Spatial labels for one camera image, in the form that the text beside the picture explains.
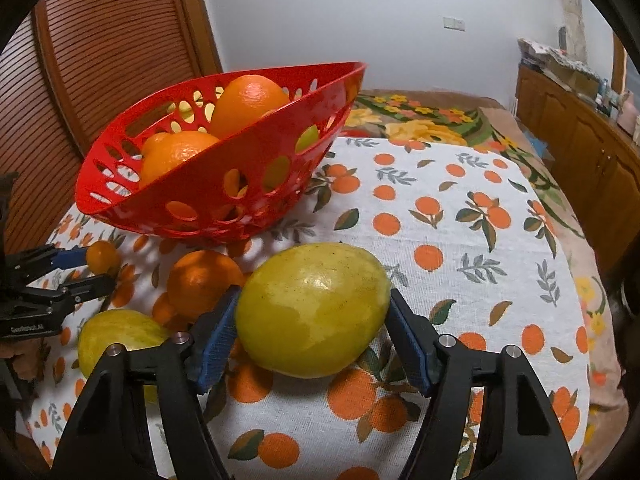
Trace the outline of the left hand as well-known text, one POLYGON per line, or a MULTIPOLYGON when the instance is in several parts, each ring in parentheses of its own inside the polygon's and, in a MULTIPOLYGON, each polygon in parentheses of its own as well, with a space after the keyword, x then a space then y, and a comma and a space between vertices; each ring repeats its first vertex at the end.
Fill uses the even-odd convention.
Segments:
POLYGON ((10 360, 17 377, 26 382, 42 379, 47 356, 47 346, 42 338, 2 341, 0 344, 0 358, 10 360))

